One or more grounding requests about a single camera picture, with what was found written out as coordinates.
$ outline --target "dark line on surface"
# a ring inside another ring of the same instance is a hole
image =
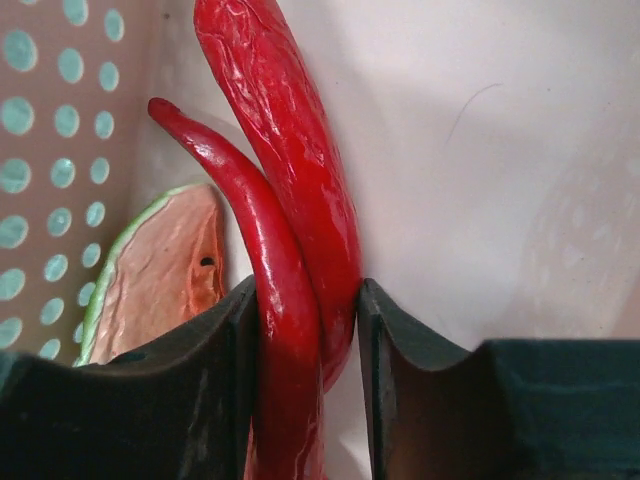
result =
[[[464,106],[460,110],[460,113],[458,113],[458,116],[456,117],[455,122],[453,122],[453,126],[451,127],[451,131],[449,132],[449,135],[447,136],[447,140],[444,142],[445,146],[449,144],[449,141],[451,140],[451,137],[453,137],[453,132],[455,132],[456,127],[458,126],[458,123],[460,123],[460,119],[462,118],[462,114],[467,110],[467,107],[471,104],[471,102],[473,102],[473,100],[478,95],[486,92],[487,90],[490,90],[490,89],[492,89],[494,87],[501,87],[503,85],[504,85],[503,83],[492,83],[491,85],[478,90],[476,93],[474,93],[472,95],[472,97],[469,100],[467,100],[467,103],[464,104]]]

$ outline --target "watermelon slice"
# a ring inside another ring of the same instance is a hole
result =
[[[116,239],[83,322],[76,365],[104,364],[226,294],[224,220],[211,185],[170,190]]]

